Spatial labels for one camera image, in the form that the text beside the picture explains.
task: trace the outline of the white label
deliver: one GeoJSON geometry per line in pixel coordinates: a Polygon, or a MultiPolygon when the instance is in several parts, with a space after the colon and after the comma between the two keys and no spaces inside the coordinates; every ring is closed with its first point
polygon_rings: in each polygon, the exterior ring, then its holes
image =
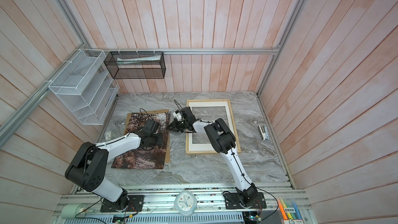
{"type": "Polygon", "coordinates": [[[106,132],[105,133],[105,140],[106,141],[111,140],[111,132],[106,132]]]}
{"type": "Polygon", "coordinates": [[[296,210],[295,208],[283,208],[285,210],[286,213],[295,213],[296,210]]]}
{"type": "Polygon", "coordinates": [[[283,224],[304,224],[302,220],[284,220],[283,224]]]}

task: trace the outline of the gray marble surface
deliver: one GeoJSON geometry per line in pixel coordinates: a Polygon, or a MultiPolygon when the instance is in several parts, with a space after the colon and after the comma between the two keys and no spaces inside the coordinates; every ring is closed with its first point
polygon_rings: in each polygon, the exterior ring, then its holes
{"type": "MultiPolygon", "coordinates": [[[[235,125],[238,132],[241,154],[240,160],[253,182],[284,182],[288,178],[283,171],[271,140],[262,141],[258,126],[265,120],[253,92],[199,92],[199,93],[133,93],[119,95],[119,101],[112,114],[106,132],[111,137],[123,135],[126,116],[130,112],[177,109],[177,100],[182,107],[188,99],[230,99],[235,125]]],[[[193,113],[203,120],[214,120],[222,116],[220,109],[209,111],[196,108],[193,113]]],[[[179,183],[232,183],[234,180],[224,159],[218,155],[185,154],[185,138],[182,133],[170,133],[171,162],[163,169],[113,169],[112,161],[107,164],[106,176],[120,186],[144,184],[179,184],[179,183]]],[[[206,143],[198,137],[198,143],[206,143]]]]}

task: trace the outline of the white alarm clock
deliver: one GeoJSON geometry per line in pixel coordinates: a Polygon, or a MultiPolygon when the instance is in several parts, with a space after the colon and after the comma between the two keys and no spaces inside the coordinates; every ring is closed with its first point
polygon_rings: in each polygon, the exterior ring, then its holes
{"type": "Polygon", "coordinates": [[[187,190],[181,191],[174,201],[174,207],[183,216],[190,216],[195,211],[196,205],[195,195],[187,190]]]}

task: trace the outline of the white mesh shelf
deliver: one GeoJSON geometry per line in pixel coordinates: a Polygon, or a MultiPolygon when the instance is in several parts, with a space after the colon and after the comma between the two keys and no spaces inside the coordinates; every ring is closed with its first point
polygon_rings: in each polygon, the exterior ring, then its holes
{"type": "Polygon", "coordinates": [[[82,124],[102,125],[119,91],[108,71],[97,73],[104,59],[102,50],[81,50],[49,86],[82,124]]]}

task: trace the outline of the wooden wall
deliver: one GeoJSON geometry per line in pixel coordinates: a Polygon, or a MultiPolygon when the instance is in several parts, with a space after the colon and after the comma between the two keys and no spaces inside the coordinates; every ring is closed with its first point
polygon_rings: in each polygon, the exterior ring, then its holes
{"type": "Polygon", "coordinates": [[[398,222],[397,2],[308,0],[261,95],[319,223],[398,222]]]}
{"type": "MultiPolygon", "coordinates": [[[[80,43],[55,0],[0,0],[0,125],[80,43]]],[[[48,223],[72,189],[68,164],[97,129],[49,95],[0,151],[2,222],[48,223]]]]}
{"type": "MultiPolygon", "coordinates": [[[[66,0],[92,47],[275,47],[297,0],[66,0]]],[[[121,92],[257,91],[268,56],[166,56],[165,79],[121,92]]]]}

